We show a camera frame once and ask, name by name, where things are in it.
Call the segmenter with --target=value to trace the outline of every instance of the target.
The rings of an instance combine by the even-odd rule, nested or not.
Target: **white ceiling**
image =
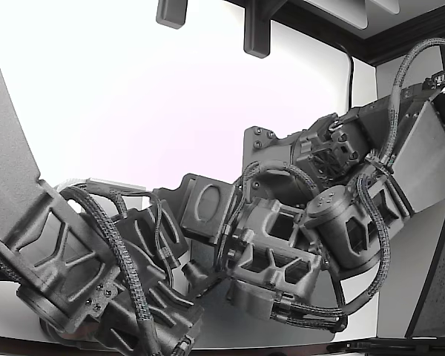
[[[344,3],[344,6],[348,9],[343,14],[345,21],[327,12],[326,9],[336,3],[331,3],[331,1]],[[367,39],[368,37],[445,5],[445,0],[399,0],[400,11],[398,14],[394,15],[380,7],[378,4],[375,4],[376,1],[366,0],[366,5],[363,3],[364,0],[355,1],[358,4],[361,2],[362,5],[359,4],[359,7],[349,9],[349,6],[353,4],[353,0],[310,0],[311,4],[306,0],[291,0],[291,2],[312,11],[320,17],[328,19],[330,22],[347,29],[362,39]],[[317,2],[321,4],[320,7],[323,7],[324,4],[327,4],[328,6],[325,7],[325,10],[321,10],[319,7],[313,5]],[[363,26],[365,19],[363,19],[361,14],[358,17],[355,17],[354,14],[356,12],[363,12],[364,6],[366,6],[367,27],[360,29],[357,28],[356,25],[358,25],[358,27],[365,27]]]

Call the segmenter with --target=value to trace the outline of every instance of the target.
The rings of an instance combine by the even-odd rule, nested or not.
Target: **robotic arm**
[[[0,280],[20,284],[17,296],[54,340],[128,356],[187,355],[202,327],[197,301],[224,279],[230,303],[254,317],[343,331],[382,287],[389,240],[445,199],[445,72],[402,89],[410,63],[433,45],[445,40],[409,53],[390,97],[282,139],[247,129],[234,183],[188,174],[178,189],[153,192],[40,180],[0,73]],[[127,209],[125,196],[152,205]],[[186,239],[211,246],[214,263],[183,266],[191,288],[182,295],[173,270]],[[377,265],[372,284],[346,303],[341,280]],[[312,304],[322,271],[332,308]]]

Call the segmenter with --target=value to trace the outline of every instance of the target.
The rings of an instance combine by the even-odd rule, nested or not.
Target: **dark wooden trim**
[[[274,349],[244,349],[244,350],[194,350],[191,356],[267,356],[271,352],[283,352],[287,356],[324,355],[342,351],[346,343],[327,343],[282,347]],[[0,337],[0,355],[16,356],[119,356],[118,352],[80,350],[57,343],[40,343],[36,341],[17,340]]]
[[[369,37],[365,62],[381,65],[404,56],[416,43],[432,37],[445,38],[445,6]]]
[[[245,0],[226,1],[245,7]],[[374,67],[404,56],[423,39],[445,38],[445,5],[367,39],[290,1],[275,13],[273,20],[332,47],[341,44],[355,58]]]

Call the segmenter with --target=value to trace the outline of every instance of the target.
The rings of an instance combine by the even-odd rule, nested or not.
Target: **hex bolt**
[[[228,252],[228,258],[229,258],[230,260],[232,260],[232,259],[235,258],[235,257],[236,257],[236,250],[234,250],[234,249],[229,250],[229,252]]]
[[[338,137],[338,142],[346,142],[348,141],[348,135],[343,133],[340,137]]]
[[[349,159],[351,161],[355,161],[358,157],[359,157],[359,153],[356,151],[349,155]]]

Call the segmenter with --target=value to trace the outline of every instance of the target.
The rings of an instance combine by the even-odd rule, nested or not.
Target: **wire harness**
[[[147,355],[161,355],[159,341],[156,337],[155,324],[150,313],[150,307],[140,283],[136,266],[128,253],[127,247],[110,217],[102,207],[86,191],[76,186],[63,189],[61,195],[66,200],[74,200],[93,218],[102,232],[102,237],[111,248],[118,266],[124,275],[131,301],[135,309],[136,320],[139,326],[142,347]]]

